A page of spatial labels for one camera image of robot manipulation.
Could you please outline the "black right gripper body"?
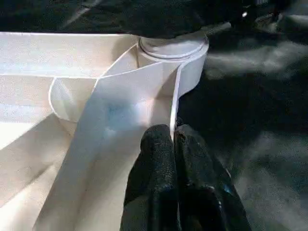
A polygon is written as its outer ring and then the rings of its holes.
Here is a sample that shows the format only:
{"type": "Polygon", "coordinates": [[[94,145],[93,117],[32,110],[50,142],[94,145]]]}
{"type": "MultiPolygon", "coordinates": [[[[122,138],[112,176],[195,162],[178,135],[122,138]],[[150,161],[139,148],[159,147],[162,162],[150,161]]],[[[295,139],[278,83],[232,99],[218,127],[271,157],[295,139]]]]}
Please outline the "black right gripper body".
{"type": "Polygon", "coordinates": [[[233,0],[227,22],[233,28],[276,30],[280,15],[292,0],[233,0]]]}

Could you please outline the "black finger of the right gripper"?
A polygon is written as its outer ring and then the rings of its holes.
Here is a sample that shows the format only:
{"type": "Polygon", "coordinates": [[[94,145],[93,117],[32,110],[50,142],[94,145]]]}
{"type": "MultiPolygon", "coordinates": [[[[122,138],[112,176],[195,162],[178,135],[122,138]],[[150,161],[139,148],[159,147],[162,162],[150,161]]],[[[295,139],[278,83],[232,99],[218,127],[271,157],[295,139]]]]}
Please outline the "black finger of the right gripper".
{"type": "Polygon", "coordinates": [[[231,0],[122,0],[124,32],[170,39],[230,20],[231,0]]]}

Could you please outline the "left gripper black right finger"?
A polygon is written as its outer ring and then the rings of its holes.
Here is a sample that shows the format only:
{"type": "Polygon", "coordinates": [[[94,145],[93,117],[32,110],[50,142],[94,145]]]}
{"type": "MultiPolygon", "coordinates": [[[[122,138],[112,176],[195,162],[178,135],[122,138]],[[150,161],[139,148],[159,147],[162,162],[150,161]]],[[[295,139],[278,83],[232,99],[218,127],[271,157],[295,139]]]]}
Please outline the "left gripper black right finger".
{"type": "Polygon", "coordinates": [[[251,230],[230,174],[204,139],[188,125],[174,138],[182,230],[251,230]]]}

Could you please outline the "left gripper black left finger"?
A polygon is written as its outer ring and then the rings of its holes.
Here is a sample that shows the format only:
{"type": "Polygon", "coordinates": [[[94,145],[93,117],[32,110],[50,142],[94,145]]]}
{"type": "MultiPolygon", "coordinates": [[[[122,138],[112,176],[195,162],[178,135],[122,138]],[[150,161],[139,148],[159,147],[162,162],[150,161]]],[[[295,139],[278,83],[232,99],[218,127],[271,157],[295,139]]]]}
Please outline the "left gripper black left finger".
{"type": "Polygon", "coordinates": [[[174,144],[167,125],[154,125],[144,132],[128,176],[120,230],[179,229],[174,144]]]}

